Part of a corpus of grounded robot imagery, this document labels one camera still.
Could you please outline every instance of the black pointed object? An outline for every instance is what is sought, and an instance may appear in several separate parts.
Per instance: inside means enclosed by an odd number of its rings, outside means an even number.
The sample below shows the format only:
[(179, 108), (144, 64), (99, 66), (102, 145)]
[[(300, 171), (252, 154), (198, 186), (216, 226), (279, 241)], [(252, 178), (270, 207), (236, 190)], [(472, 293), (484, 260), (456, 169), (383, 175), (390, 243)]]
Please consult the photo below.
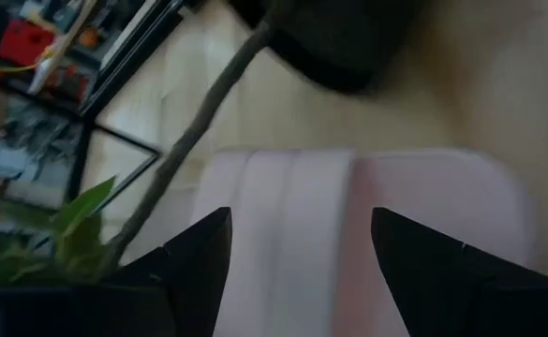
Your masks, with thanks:
[[(251, 27), (275, 0), (230, 0)], [(380, 86), (428, 0), (308, 0), (269, 47), (310, 80), (343, 94)]]
[(231, 236), (230, 208), (217, 209), (106, 281), (119, 286), (165, 287), (175, 337), (210, 337), (228, 278)]
[(548, 277), (383, 208), (371, 230), (411, 337), (548, 336)]

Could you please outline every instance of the orange object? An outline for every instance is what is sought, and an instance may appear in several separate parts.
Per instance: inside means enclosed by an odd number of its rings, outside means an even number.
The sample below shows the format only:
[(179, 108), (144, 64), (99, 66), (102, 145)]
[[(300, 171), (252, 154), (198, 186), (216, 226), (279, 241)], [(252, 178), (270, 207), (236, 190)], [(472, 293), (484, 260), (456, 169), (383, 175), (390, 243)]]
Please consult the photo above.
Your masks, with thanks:
[(95, 49), (98, 46), (98, 31), (96, 28), (84, 28), (84, 31), (78, 37), (78, 43), (89, 49)]

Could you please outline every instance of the black plant pot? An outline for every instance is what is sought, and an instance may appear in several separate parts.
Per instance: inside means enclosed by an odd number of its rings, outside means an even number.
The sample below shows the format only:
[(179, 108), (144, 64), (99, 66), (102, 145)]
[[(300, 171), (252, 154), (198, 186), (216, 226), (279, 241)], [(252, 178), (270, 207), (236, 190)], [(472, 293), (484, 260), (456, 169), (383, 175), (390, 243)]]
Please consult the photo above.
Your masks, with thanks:
[[(255, 28), (272, 0), (229, 0)], [(431, 0), (315, 0), (269, 47), (307, 78), (342, 94), (375, 90)]]
[(0, 287), (0, 337), (212, 336), (230, 246), (221, 208), (97, 285)]

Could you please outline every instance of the green plant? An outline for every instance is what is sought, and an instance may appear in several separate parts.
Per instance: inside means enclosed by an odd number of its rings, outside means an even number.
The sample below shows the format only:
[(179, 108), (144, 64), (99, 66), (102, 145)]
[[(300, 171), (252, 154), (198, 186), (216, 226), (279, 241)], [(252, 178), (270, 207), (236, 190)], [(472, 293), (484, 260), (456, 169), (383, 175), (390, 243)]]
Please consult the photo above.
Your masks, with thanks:
[(89, 189), (56, 214), (0, 200), (0, 212), (15, 223), (12, 231), (0, 234), (0, 285), (96, 281), (106, 248), (95, 210), (114, 181)]

